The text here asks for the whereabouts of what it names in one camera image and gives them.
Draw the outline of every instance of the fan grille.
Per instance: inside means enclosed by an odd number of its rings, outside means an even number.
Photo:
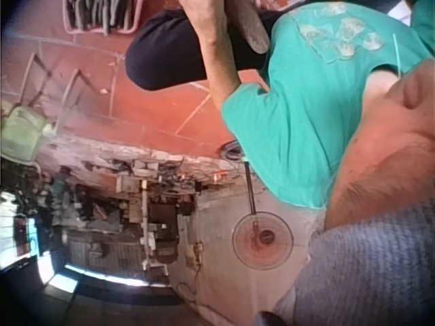
[[[267,212],[245,216],[232,233],[236,256],[247,267],[256,270],[280,266],[292,253],[293,241],[287,223]]]

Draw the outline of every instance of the fan pole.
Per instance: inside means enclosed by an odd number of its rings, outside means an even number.
[[[256,215],[256,202],[254,201],[254,190],[252,189],[251,172],[249,170],[249,162],[245,162],[245,175],[247,184],[247,194],[249,198],[249,208],[251,209],[251,214]]]

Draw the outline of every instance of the green chair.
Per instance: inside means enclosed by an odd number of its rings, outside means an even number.
[[[29,72],[34,62],[44,70],[46,77],[51,76],[51,73],[37,55],[32,54],[24,74],[19,102],[12,106],[10,112],[1,121],[1,156],[7,160],[24,165],[34,165],[41,141],[44,137],[56,137],[65,125],[70,113],[77,107],[81,93],[78,95],[74,104],[66,108],[67,100],[77,78],[81,77],[84,83],[93,90],[89,81],[76,69],[63,94],[59,116],[55,124],[53,124],[52,120],[36,112],[36,110],[31,107],[32,104],[29,104],[29,106],[22,104],[29,81]]]

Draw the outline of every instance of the knee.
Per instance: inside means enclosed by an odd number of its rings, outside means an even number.
[[[134,41],[130,44],[125,56],[125,69],[127,77],[137,86],[144,90],[161,89],[158,80],[157,61],[158,54],[153,47],[138,46]]]

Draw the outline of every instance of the t-shirt print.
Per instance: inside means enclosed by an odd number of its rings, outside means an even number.
[[[383,38],[349,12],[342,2],[300,7],[289,15],[304,40],[327,63],[349,60],[358,48],[375,51]]]

